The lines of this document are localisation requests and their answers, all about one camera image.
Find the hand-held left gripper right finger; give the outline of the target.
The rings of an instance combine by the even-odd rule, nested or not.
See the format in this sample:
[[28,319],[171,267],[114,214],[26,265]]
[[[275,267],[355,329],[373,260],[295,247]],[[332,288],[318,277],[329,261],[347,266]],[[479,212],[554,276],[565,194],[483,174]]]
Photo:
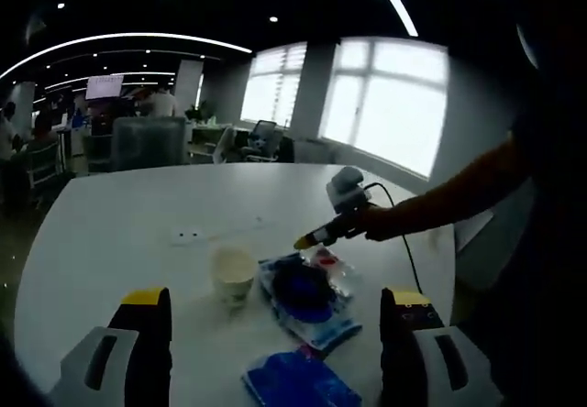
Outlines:
[[489,359],[419,292],[382,289],[382,406],[499,406]]

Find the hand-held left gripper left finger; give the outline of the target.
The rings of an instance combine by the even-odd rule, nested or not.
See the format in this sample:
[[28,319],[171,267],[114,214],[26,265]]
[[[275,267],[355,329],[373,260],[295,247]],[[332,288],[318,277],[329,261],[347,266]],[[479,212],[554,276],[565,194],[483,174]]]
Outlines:
[[167,406],[172,306],[166,288],[128,294],[106,326],[93,328],[61,361],[53,406]]

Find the person's right hand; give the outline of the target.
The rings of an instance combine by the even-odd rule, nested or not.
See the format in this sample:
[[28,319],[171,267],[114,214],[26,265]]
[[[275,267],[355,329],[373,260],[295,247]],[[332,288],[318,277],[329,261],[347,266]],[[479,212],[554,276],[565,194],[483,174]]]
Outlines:
[[350,229],[371,241],[382,242],[401,235],[401,226],[393,208],[370,205],[352,214]]

